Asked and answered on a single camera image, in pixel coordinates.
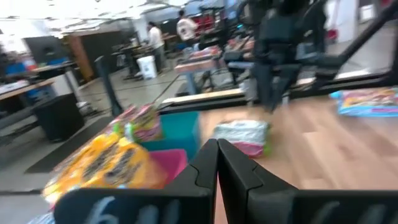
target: packaging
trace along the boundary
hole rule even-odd
[[[118,141],[119,136],[116,133],[100,134],[83,146],[44,187],[43,196],[46,200],[55,203],[63,193],[78,187],[82,183],[85,167],[92,164],[105,149]]]
[[[54,204],[82,187],[161,189],[166,181],[167,173],[142,146],[101,135],[45,186],[43,196]]]
[[[398,116],[398,88],[343,90],[331,94],[338,113],[348,116]]]
[[[161,189],[167,174],[142,146],[122,138],[113,156],[81,187]]]
[[[110,124],[108,131],[118,133],[120,136],[124,136],[124,126],[138,113],[136,106],[129,107],[123,114],[115,118]]]
[[[134,142],[163,138],[160,117],[153,104],[144,105],[124,127],[126,137]]]
[[[215,139],[226,139],[249,157],[269,153],[269,124],[263,121],[239,120],[220,123],[214,129]]]

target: wooden table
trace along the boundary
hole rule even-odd
[[[174,99],[216,97],[208,94]],[[291,101],[273,115],[261,107],[223,108],[201,112],[202,142],[218,123],[234,119],[272,123],[272,153],[255,161],[299,189],[398,189],[398,118],[340,116],[327,96]],[[215,223],[227,223],[220,186]]]
[[[26,119],[29,116],[32,115],[32,106],[28,100],[26,100],[25,96],[23,95],[23,93],[28,92],[29,90],[33,90],[36,88],[41,88],[41,87],[45,87],[45,86],[50,86],[51,84],[54,83],[53,78],[50,78],[48,80],[42,81],[40,83],[37,83],[35,85],[29,85],[29,86],[25,86],[23,88],[19,88],[16,90],[12,90],[6,93],[3,93],[0,95],[0,100],[4,100],[6,98],[10,98],[12,96],[16,96],[19,95],[21,96],[20,99],[23,102],[25,109],[20,110],[16,113],[10,114],[9,116],[6,116],[5,118],[0,119],[0,129],[8,127],[20,120]],[[49,87],[46,88],[47,93],[50,95],[51,98],[55,97],[55,92],[54,90]]]
[[[43,66],[40,68],[35,68],[32,70],[32,72],[35,72],[35,73],[46,72],[46,71],[55,70],[55,69],[59,69],[59,68],[66,68],[73,64],[74,64],[74,62],[61,63],[58,65],[46,65],[46,66]]]
[[[6,98],[10,98],[12,96],[20,95],[20,94],[26,93],[27,91],[30,91],[30,90],[33,90],[33,89],[36,89],[36,88],[40,88],[40,87],[43,87],[43,86],[48,86],[48,85],[51,85],[53,83],[54,83],[53,78],[50,78],[48,80],[39,82],[38,84],[35,84],[35,85],[29,85],[29,86],[26,86],[26,87],[23,87],[23,88],[19,88],[17,90],[12,90],[12,91],[9,91],[9,92],[1,94],[0,95],[0,100],[6,99]]]

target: blue box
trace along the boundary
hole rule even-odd
[[[142,142],[148,151],[184,149],[188,160],[192,159],[201,146],[199,112],[173,113],[160,116],[163,139]]]

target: trash can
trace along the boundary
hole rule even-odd
[[[147,56],[139,58],[138,66],[145,79],[156,78],[155,57]]]

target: computer monitor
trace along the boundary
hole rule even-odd
[[[53,61],[68,57],[60,39],[54,36],[24,38],[37,64],[53,64]]]

